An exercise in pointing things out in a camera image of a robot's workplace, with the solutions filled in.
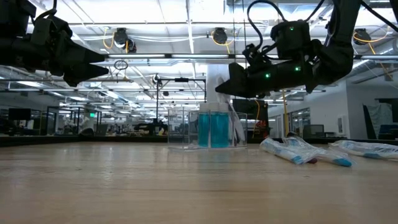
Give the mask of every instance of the wooden table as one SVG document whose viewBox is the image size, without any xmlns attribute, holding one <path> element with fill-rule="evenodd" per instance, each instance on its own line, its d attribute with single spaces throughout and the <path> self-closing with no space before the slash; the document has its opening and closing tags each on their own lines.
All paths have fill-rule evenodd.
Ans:
<svg viewBox="0 0 398 224">
<path fill-rule="evenodd" d="M 0 223 L 397 223 L 398 162 L 80 142 L 0 149 Z"/>
</svg>

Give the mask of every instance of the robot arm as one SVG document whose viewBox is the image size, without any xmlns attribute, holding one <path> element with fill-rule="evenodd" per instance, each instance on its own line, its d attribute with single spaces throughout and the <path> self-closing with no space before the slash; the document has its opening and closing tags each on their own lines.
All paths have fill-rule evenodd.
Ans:
<svg viewBox="0 0 398 224">
<path fill-rule="evenodd" d="M 248 18 L 251 6 L 260 2 L 270 4 L 281 14 L 274 3 L 257 0 L 248 7 Z M 329 85 L 349 74 L 353 67 L 354 57 L 351 39 L 358 12 L 364 3 L 362 0 L 333 0 L 333 3 L 335 6 L 328 25 L 328 37 L 325 44 L 319 40 L 311 40 L 307 23 L 309 18 L 305 21 L 287 21 L 281 16 L 284 21 L 271 30 L 271 39 L 275 43 L 264 46 L 259 52 L 262 34 L 249 19 L 260 35 L 260 45 L 246 46 L 243 55 L 250 66 L 244 69 L 237 63 L 231 63 L 229 65 L 230 79 L 218 86 L 216 91 L 254 98 L 270 91 L 305 85 L 306 91 L 311 93 L 317 85 Z M 277 50 L 278 58 L 285 60 L 284 62 L 272 64 L 273 58 L 268 57 L 266 53 L 274 48 Z"/>
<path fill-rule="evenodd" d="M 104 55 L 71 40 L 67 22 L 55 17 L 53 9 L 39 15 L 28 0 L 0 0 L 0 65 L 22 67 L 28 71 L 50 71 L 76 87 L 82 81 L 107 74 L 107 68 L 90 63 L 103 62 Z M 27 34 L 29 18 L 34 30 Z"/>
</svg>

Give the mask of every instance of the clear acrylic box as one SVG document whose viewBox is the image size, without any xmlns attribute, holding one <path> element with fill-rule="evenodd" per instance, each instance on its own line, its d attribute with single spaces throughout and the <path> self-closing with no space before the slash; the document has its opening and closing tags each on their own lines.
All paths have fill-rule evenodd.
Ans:
<svg viewBox="0 0 398 224">
<path fill-rule="evenodd" d="M 206 122 L 208 122 L 207 128 L 203 130 L 199 125 L 199 116 L 203 115 L 203 112 L 198 110 L 176 110 L 169 109 L 168 117 L 168 142 L 169 149 L 175 150 L 209 150 L 209 149 L 245 149 L 247 148 L 248 142 L 248 119 L 247 114 L 235 113 L 234 111 L 228 112 L 229 124 L 224 126 L 224 131 L 218 126 L 213 125 L 212 112 L 204 112 Z M 207 135 L 208 132 L 208 144 L 203 143 L 203 132 Z M 217 147 L 214 143 L 214 133 L 224 133 L 223 147 Z"/>
</svg>

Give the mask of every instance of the clear plastic container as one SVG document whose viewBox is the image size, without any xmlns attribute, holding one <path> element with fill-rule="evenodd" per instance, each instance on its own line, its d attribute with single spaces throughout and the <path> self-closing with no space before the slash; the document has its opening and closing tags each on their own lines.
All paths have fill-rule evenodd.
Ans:
<svg viewBox="0 0 398 224">
<path fill-rule="evenodd" d="M 197 149 L 245 149 L 247 147 L 248 122 L 247 114 L 230 111 L 228 104 L 217 105 L 217 110 L 202 106 L 202 110 L 184 111 L 170 110 L 169 121 L 169 149 L 197 150 Z M 180 115 L 187 114 L 186 119 Z M 174 130 L 174 127 L 185 127 L 185 131 Z"/>
</svg>

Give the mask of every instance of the plastic bag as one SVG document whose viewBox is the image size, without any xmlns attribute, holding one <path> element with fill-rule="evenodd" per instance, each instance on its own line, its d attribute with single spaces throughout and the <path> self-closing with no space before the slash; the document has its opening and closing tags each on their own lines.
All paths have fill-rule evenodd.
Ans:
<svg viewBox="0 0 398 224">
<path fill-rule="evenodd" d="M 297 146 L 288 146 L 281 144 L 272 138 L 266 138 L 261 142 L 260 148 L 266 152 L 286 159 L 294 164 L 304 164 L 313 158 L 318 153 L 317 150 L 300 150 Z"/>
<path fill-rule="evenodd" d="M 333 149 L 325 150 L 320 147 L 315 147 L 307 142 L 305 142 L 300 137 L 289 137 L 283 138 L 283 142 L 289 146 L 297 146 L 298 150 L 315 151 L 317 154 L 315 157 L 323 161 L 331 162 L 333 164 L 345 167 L 351 167 L 353 161 L 349 158 L 347 153 L 336 151 Z"/>
<path fill-rule="evenodd" d="M 330 144 L 343 152 L 372 159 L 398 159 L 398 146 L 341 140 Z"/>
</svg>

